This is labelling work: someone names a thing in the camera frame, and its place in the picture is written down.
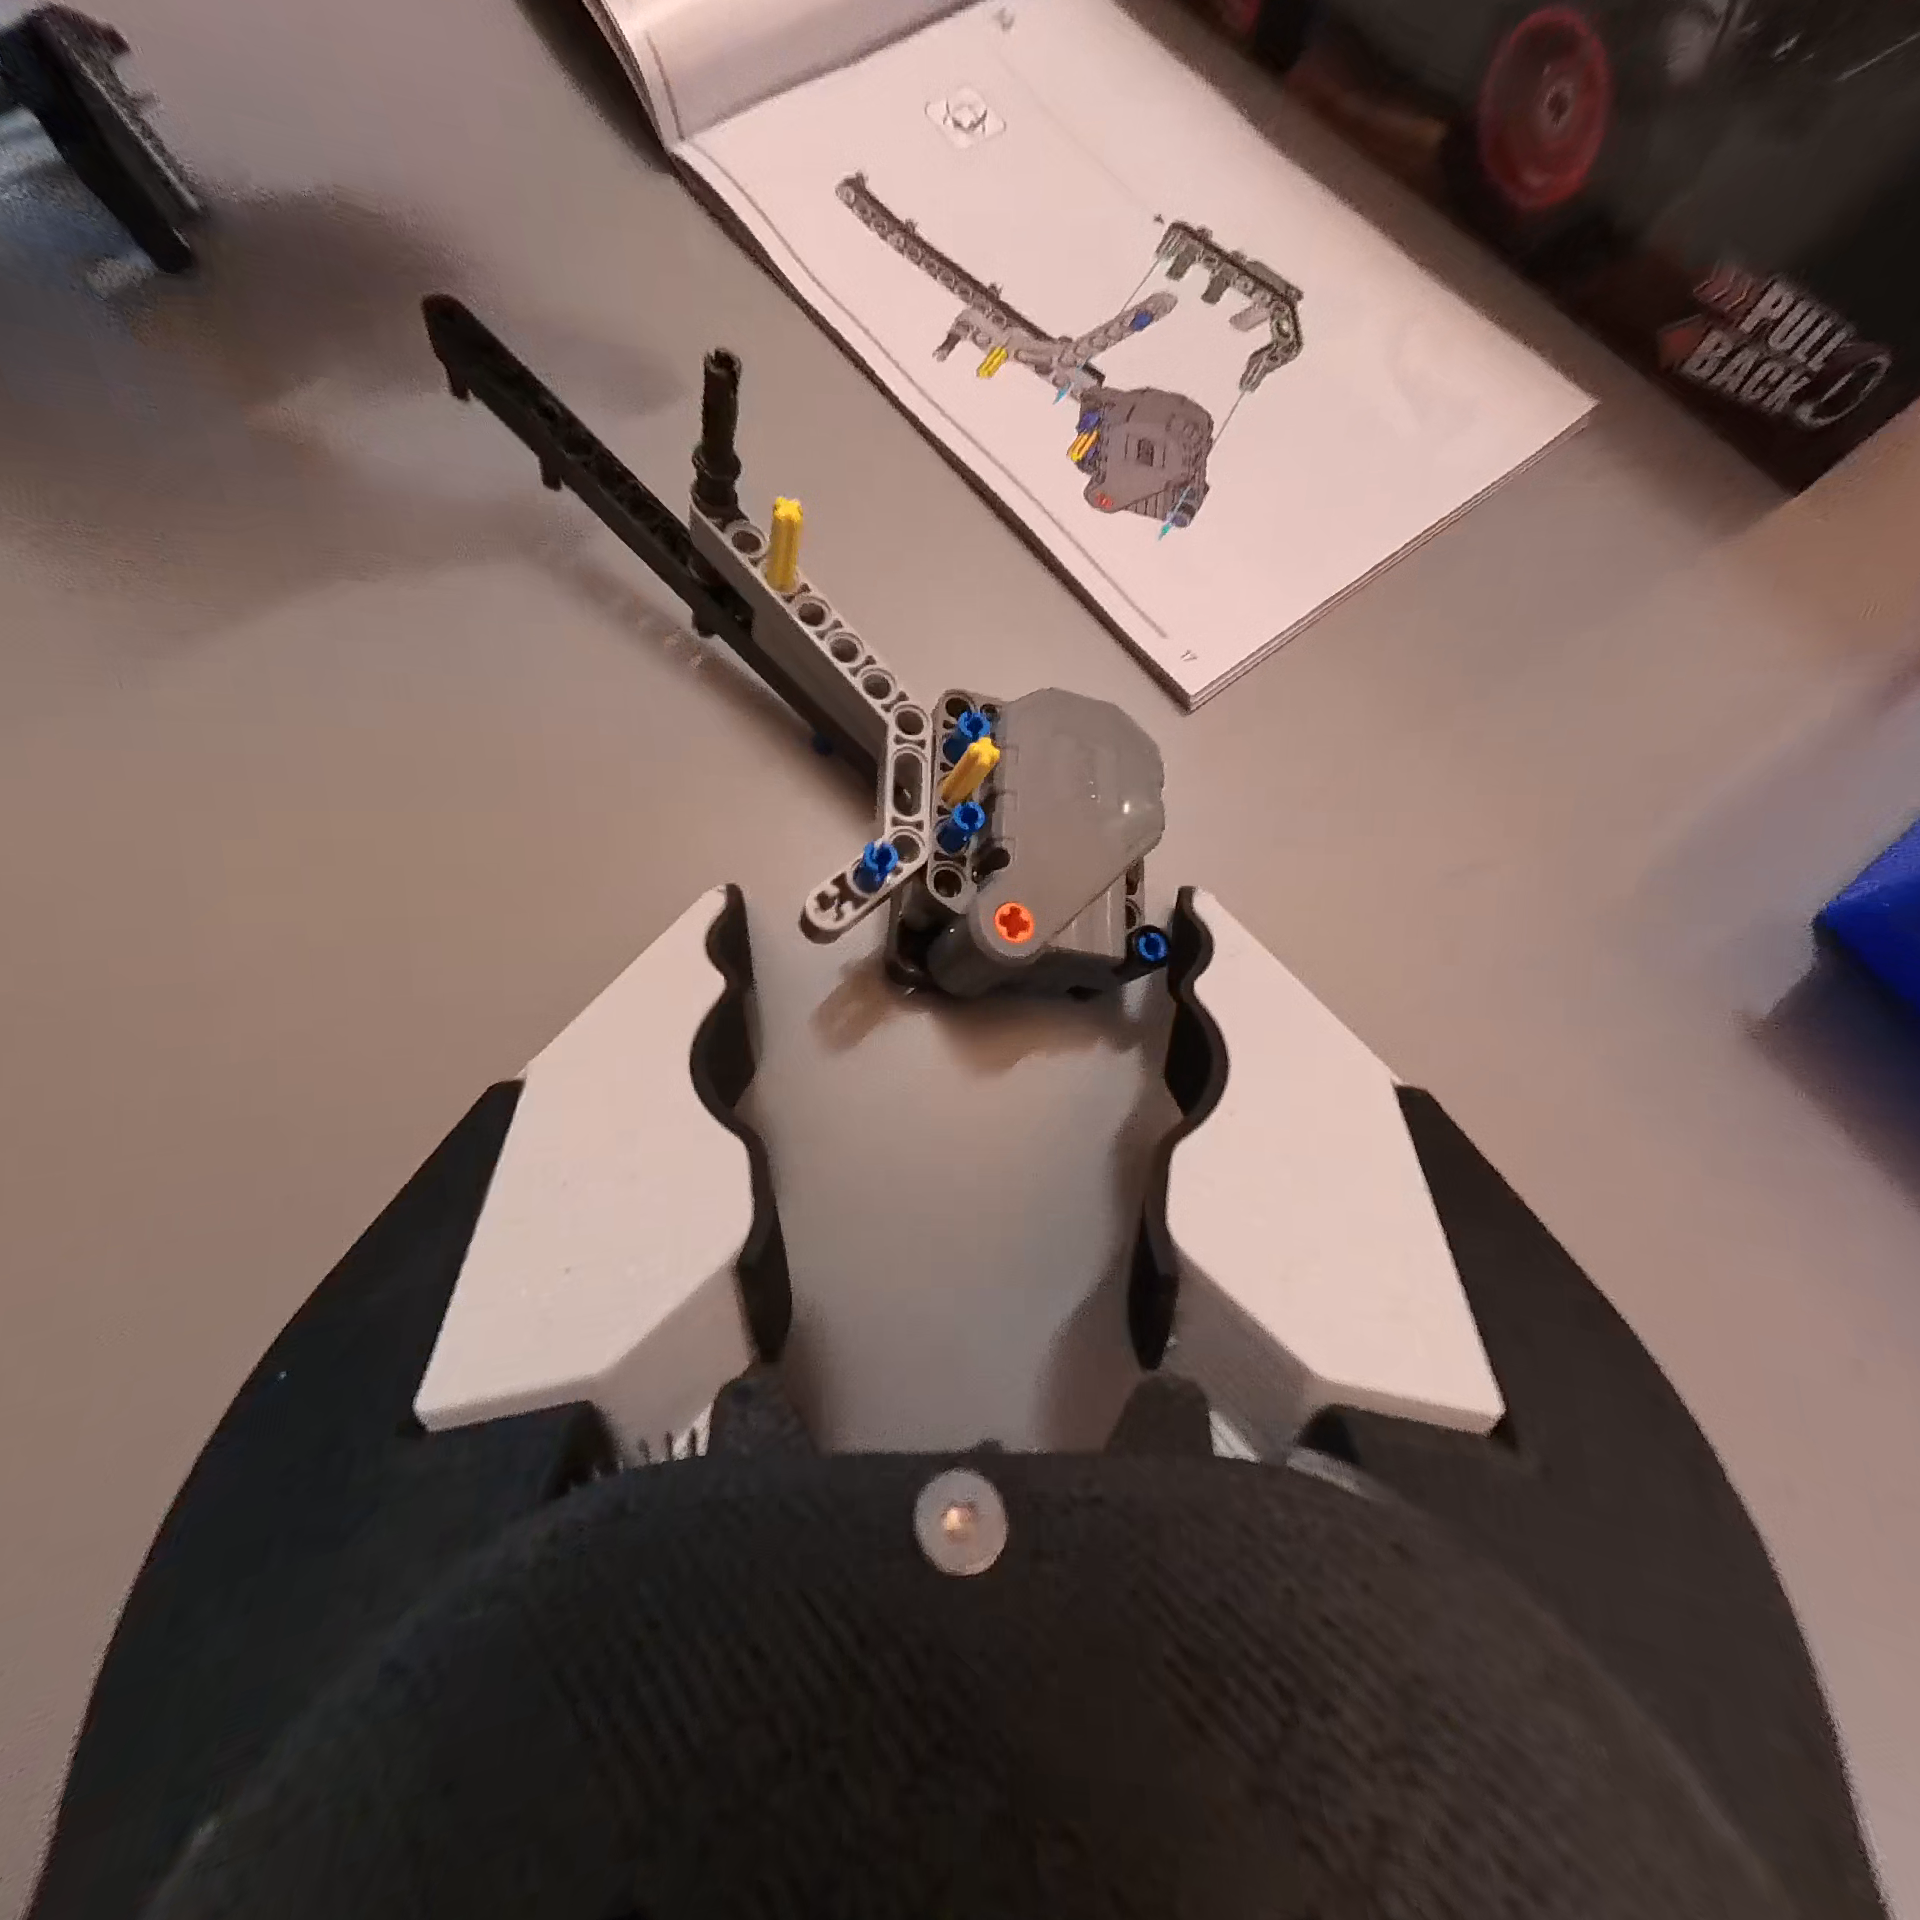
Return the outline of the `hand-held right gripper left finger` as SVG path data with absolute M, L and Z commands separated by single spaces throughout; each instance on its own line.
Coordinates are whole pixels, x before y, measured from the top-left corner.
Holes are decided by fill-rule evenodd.
M 592 1405 L 616 1449 L 705 1448 L 791 1328 L 743 893 L 712 887 L 522 1071 L 416 1418 Z

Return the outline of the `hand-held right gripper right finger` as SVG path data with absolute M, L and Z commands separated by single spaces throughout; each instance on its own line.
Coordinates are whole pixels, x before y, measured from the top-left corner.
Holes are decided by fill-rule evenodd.
M 1485 1436 L 1504 1418 L 1401 1081 L 1212 892 L 1167 919 L 1178 1109 L 1128 1277 L 1144 1370 L 1202 1387 L 1240 1453 L 1352 1409 Z

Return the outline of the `grey toy brick assembly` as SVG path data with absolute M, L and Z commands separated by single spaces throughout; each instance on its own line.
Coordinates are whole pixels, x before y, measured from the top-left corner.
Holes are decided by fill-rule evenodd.
M 952 1000 L 1070 1000 L 1165 967 L 1142 906 L 1165 831 L 1158 744 L 1116 705 L 1038 689 L 918 703 L 799 562 L 799 504 L 761 524 L 738 497 L 740 361 L 703 360 L 684 513 L 670 511 L 455 296 L 421 301 L 455 400 L 479 403 L 813 735 L 873 787 L 868 839 L 807 890 L 799 930 L 833 945 L 885 916 L 885 965 Z

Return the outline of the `blue storage bin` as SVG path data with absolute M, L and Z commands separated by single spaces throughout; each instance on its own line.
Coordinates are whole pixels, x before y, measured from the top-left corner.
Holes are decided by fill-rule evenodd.
M 1889 1008 L 1918 1023 L 1918 821 L 1814 912 L 1813 932 Z

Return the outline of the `instruction booklet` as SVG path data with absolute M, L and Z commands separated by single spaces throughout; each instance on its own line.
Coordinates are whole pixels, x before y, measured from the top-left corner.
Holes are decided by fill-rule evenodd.
M 1128 4 L 589 4 L 671 162 L 1205 703 L 1592 400 Z

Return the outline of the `toy truck box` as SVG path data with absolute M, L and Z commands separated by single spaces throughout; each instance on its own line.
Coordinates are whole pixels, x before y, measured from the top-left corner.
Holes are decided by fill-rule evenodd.
M 1785 490 L 1914 403 L 1914 3 L 1190 11 Z

